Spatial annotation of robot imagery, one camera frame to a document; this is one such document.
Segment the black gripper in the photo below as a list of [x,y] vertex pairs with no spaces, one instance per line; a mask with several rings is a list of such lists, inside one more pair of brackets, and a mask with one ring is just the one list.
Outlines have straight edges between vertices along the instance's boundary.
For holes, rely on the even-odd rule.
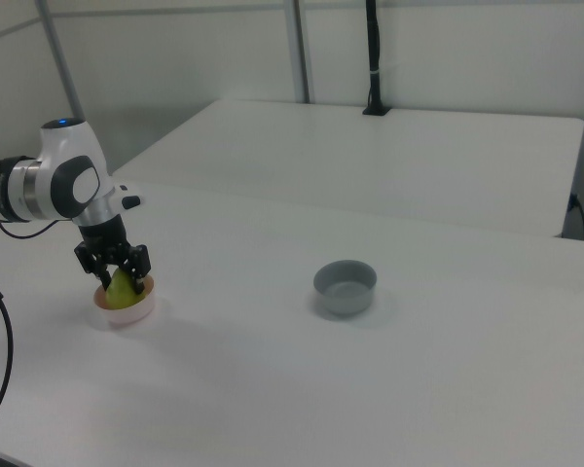
[[128,244],[126,228],[121,216],[95,226],[79,228],[84,242],[74,253],[83,271],[92,274],[106,291],[111,283],[111,275],[104,259],[116,266],[120,281],[133,293],[145,290],[144,280],[151,270],[148,249],[145,245]]

